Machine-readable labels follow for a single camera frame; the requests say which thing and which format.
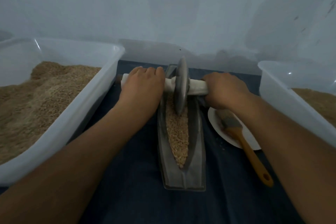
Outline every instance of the metal disc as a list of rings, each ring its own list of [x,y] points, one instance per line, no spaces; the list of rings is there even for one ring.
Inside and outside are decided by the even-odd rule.
[[[176,81],[174,90],[175,112],[181,115],[186,105],[189,90],[189,69],[186,59],[182,57],[176,68]]]

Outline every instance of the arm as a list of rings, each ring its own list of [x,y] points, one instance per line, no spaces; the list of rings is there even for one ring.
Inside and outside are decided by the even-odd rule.
[[[228,73],[212,73],[208,103],[230,109],[249,128],[307,223],[336,221],[336,149],[252,94]]]
[[[0,223],[77,223],[103,172],[155,113],[162,68],[135,68],[99,122],[0,196]]]

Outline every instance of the white wall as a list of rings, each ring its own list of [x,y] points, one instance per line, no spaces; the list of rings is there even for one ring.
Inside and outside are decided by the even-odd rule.
[[[121,43],[124,59],[259,73],[260,60],[336,65],[336,0],[0,0],[0,37]]]

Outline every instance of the paper plate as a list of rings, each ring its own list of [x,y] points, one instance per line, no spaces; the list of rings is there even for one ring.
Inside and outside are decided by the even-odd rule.
[[[221,130],[221,120],[218,118],[218,116],[215,113],[216,109],[213,109],[212,107],[209,108],[208,110],[208,118],[209,121],[212,125],[212,127],[216,130],[216,132],[229,144],[232,144],[233,146],[236,146],[238,148],[242,148],[240,143],[228,135],[226,135],[224,132]],[[238,119],[237,116],[235,116],[237,120],[239,120],[240,124],[243,125],[243,136],[245,140],[248,142],[248,144],[251,146],[252,150],[260,150],[261,147],[258,144],[258,142],[255,140],[254,136],[251,134],[251,132],[248,130],[248,128]]]

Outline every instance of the clear plastic bin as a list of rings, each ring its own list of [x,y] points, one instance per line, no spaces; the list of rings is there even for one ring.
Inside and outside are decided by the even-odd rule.
[[[0,186],[10,185],[55,154],[78,132],[102,100],[125,49],[115,44],[50,38],[11,39],[0,43],[0,86],[20,84],[42,61],[102,67],[48,130],[28,150],[0,165]]]
[[[260,95],[277,110],[336,147],[336,128],[292,88],[336,94],[336,70],[317,64],[261,61]]]

